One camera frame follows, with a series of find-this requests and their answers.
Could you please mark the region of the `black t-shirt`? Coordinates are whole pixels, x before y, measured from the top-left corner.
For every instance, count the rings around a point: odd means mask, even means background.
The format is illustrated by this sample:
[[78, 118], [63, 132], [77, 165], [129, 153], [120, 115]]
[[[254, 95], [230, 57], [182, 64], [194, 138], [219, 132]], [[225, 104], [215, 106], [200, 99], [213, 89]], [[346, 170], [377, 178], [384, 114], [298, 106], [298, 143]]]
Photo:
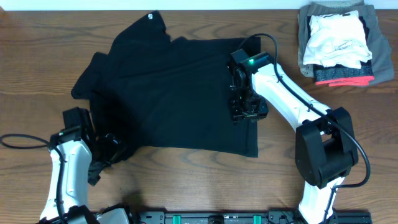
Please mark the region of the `black t-shirt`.
[[[72, 89], [88, 100], [95, 136], [113, 133], [127, 149], [176, 147], [257, 157], [257, 124], [234, 123], [229, 111], [230, 54], [242, 47], [258, 54], [259, 38], [171, 39], [159, 12], [137, 20], [97, 52]], [[88, 182], [95, 185], [109, 167], [95, 157]]]

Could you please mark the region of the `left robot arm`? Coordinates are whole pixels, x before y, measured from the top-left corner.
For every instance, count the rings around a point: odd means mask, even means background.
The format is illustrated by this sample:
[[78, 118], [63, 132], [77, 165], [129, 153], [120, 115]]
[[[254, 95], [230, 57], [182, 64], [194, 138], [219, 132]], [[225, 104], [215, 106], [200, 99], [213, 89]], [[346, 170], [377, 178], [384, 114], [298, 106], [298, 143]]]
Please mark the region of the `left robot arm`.
[[103, 212], [88, 208], [88, 171], [92, 153], [81, 126], [61, 130], [50, 138], [52, 176], [39, 223], [132, 223], [127, 207], [115, 205]]

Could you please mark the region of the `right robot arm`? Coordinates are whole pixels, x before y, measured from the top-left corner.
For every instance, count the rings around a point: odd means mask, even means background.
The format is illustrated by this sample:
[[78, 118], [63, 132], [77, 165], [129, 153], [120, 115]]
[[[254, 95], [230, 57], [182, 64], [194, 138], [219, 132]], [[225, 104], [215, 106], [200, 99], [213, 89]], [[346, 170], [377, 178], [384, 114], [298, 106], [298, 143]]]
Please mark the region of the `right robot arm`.
[[330, 220], [335, 186], [358, 162], [351, 116], [304, 92], [266, 52], [250, 57], [237, 50], [228, 67], [233, 77], [231, 119], [264, 119], [270, 103], [288, 121], [295, 131], [295, 163], [305, 181], [298, 210], [307, 223]]

